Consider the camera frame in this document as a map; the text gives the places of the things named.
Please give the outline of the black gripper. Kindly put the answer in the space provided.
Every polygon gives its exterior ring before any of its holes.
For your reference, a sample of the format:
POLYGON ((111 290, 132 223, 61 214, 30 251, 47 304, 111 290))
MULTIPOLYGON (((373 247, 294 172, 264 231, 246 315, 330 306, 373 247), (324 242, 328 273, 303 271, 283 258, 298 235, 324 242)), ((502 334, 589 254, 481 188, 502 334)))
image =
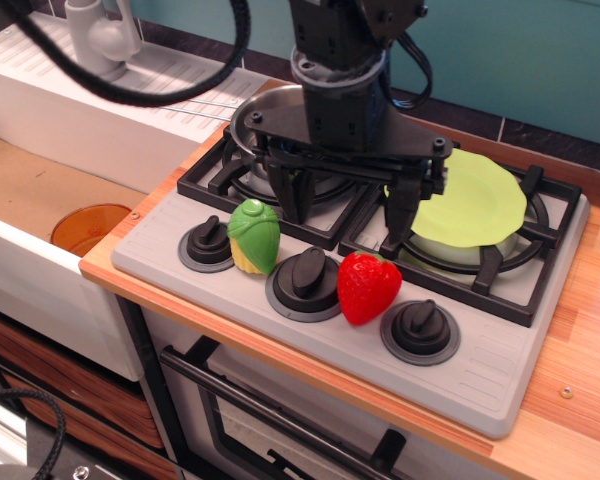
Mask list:
POLYGON ((380 255, 397 258, 427 193, 423 184, 445 182, 452 142, 400 114, 375 83, 362 93, 300 87, 300 105, 256 113, 247 122, 256 137, 253 153, 268 159, 268 181, 284 218, 307 219, 312 172, 389 184, 380 255))

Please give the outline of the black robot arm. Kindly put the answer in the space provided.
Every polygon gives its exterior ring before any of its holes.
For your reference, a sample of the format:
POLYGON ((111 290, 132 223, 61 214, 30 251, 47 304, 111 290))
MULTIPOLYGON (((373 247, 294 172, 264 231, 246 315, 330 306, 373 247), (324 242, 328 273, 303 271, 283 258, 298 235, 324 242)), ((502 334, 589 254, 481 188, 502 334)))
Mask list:
POLYGON ((450 140, 402 115, 390 92, 389 51, 425 16, 422 1, 293 1, 291 67, 299 104, 251 113, 254 155, 286 219, 303 222, 319 175, 385 186, 388 235, 397 258, 418 206, 445 187, 450 140))

